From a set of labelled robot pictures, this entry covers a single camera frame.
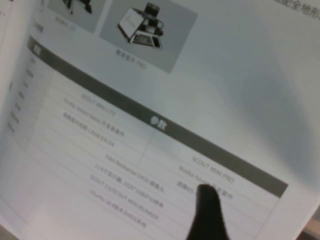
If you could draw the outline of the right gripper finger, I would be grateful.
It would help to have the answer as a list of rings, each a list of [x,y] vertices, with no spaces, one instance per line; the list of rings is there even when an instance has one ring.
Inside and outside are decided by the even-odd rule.
[[[228,240],[221,201],[216,189],[200,184],[196,192],[195,215],[187,240]]]

